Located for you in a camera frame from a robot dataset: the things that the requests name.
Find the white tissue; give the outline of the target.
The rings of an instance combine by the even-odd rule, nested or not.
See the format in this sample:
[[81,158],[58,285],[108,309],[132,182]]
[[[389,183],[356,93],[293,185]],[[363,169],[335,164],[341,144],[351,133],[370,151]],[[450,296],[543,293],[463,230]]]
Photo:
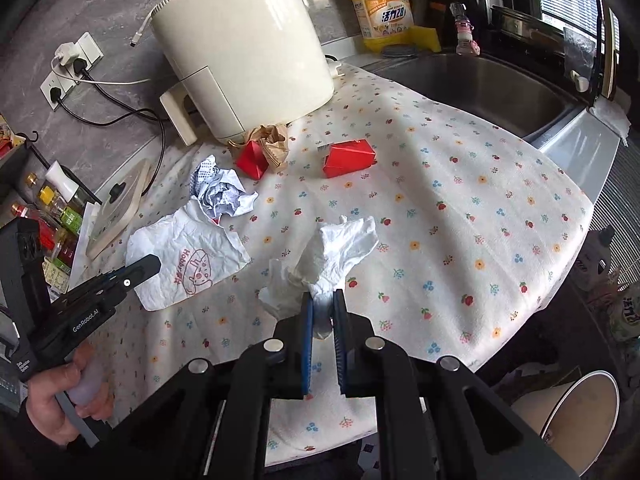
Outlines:
[[295,266],[269,261],[269,282],[258,292],[265,310],[277,320],[302,308],[305,292],[314,300],[314,338],[326,339],[333,293],[343,288],[350,271],[378,246],[375,221],[369,217],[321,223],[308,240]]

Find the white printed paper bag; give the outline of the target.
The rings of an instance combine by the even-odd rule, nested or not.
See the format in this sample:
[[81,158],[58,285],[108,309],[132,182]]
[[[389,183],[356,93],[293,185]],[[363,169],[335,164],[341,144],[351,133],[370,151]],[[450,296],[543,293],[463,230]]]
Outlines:
[[149,255],[160,260],[160,270],[134,291],[150,312],[205,292],[250,263],[239,235],[210,220],[195,198],[130,235],[126,263]]

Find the blue white wrapper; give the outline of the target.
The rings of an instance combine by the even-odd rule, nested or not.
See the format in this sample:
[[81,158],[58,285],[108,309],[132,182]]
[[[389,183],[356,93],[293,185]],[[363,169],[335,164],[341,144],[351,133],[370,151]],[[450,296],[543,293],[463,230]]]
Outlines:
[[254,209],[258,193],[249,193],[233,169],[218,166],[216,157],[202,160],[190,177],[190,193],[209,220],[218,223],[222,216],[231,218]]

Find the red carton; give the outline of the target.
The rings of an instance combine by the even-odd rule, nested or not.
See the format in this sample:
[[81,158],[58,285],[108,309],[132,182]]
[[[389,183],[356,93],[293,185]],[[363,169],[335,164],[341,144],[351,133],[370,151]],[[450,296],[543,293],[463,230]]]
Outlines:
[[320,146],[322,171],[327,178],[335,178],[368,169],[376,161],[375,150],[367,140],[350,140]]

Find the red paper piece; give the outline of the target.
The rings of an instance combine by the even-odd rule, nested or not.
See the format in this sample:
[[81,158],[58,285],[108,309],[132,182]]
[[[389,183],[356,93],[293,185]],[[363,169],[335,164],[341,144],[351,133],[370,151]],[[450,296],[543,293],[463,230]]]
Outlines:
[[269,162],[262,152],[262,147],[256,141],[248,141],[241,148],[235,165],[255,181],[259,181],[269,169]]

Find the paper trash bucket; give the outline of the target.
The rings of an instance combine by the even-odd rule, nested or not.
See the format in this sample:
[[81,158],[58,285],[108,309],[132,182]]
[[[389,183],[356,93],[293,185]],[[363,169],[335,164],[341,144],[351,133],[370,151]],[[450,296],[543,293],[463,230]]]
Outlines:
[[527,393],[511,408],[576,474],[584,474],[615,429],[620,390],[613,375],[595,370],[576,382]]

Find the brown paper wrapper by fryer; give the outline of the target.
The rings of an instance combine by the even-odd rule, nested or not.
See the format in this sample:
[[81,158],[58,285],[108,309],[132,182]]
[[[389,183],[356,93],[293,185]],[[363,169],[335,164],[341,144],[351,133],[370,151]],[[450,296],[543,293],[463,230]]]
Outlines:
[[273,171],[286,167],[286,159],[290,149],[288,148],[288,128],[283,122],[246,130],[235,139],[228,140],[227,145],[229,148],[242,150],[250,141],[258,144]]

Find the cream air fryer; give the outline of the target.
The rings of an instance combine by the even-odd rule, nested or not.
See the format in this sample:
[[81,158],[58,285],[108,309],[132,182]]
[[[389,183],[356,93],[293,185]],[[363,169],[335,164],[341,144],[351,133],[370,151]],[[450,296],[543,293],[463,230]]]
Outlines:
[[162,0],[149,25],[178,78],[160,102],[185,144],[198,138],[186,100],[226,143],[332,99],[333,78],[303,0]]

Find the stainless steel sink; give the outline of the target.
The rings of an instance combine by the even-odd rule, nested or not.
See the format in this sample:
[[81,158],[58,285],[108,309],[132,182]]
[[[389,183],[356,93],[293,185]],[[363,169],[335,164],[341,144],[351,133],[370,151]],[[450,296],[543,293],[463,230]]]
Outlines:
[[493,58],[421,54],[382,58],[364,68],[527,142],[557,132],[584,109],[582,102],[555,84]]

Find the white green detergent refill bag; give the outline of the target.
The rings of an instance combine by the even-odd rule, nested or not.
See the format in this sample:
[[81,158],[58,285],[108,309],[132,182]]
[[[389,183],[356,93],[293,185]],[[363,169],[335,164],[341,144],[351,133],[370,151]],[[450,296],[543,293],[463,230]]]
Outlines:
[[639,336],[640,290],[639,283],[629,285],[608,308],[608,328],[618,342]]

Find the yellow sponge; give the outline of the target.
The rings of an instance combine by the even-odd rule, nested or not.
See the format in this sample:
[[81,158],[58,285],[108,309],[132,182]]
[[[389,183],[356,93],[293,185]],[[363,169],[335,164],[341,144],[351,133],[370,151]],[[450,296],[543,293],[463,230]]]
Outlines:
[[442,50],[437,30],[434,28],[412,25],[409,28],[409,38],[419,50],[429,50],[433,53]]

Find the small pink bottle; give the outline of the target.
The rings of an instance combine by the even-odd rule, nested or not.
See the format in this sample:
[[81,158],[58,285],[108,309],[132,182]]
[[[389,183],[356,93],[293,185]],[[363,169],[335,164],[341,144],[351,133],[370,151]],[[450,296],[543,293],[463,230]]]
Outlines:
[[473,26],[466,16],[466,7],[463,3],[452,2],[449,5],[454,17],[457,31],[456,53],[461,56],[480,56],[480,46],[473,38]]

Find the white cloth on counter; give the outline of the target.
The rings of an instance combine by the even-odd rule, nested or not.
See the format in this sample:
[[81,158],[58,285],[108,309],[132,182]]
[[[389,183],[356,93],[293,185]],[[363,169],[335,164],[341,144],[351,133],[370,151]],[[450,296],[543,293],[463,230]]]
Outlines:
[[628,145],[628,134],[631,126],[624,110],[614,101],[598,96],[590,107],[589,113],[603,125],[607,126],[620,138],[623,146]]

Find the black dish rack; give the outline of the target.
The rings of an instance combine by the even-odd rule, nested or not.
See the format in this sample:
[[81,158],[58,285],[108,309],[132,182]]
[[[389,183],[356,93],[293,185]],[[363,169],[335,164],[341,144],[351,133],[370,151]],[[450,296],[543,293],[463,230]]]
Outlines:
[[[549,51],[561,51],[566,38],[585,39],[593,46],[587,78],[589,92],[602,90],[604,33],[600,0],[476,0],[487,21],[502,26],[511,36],[540,44]],[[616,23],[616,47],[620,64],[620,21]]]

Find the wooden cutting board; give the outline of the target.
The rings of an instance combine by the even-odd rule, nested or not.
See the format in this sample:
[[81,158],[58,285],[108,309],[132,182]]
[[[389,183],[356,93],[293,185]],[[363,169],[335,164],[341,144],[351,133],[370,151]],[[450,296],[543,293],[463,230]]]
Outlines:
[[602,32],[604,33],[603,70],[601,94],[610,101],[615,98],[618,49],[616,47],[616,23],[614,13],[605,0],[600,0]]

